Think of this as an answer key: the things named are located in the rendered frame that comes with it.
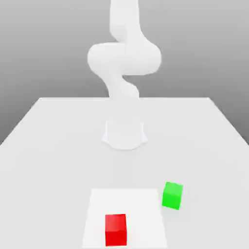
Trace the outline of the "small green cube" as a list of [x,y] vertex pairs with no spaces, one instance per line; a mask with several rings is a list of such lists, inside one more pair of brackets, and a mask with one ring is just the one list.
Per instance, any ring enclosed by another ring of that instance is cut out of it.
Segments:
[[162,194],[161,205],[174,210],[179,210],[182,198],[183,185],[166,182]]

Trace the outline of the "small red cube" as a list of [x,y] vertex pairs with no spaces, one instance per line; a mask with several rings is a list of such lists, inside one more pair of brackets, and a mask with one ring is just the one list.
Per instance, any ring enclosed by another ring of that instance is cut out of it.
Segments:
[[105,215],[105,244],[107,247],[127,245],[127,225],[125,214]]

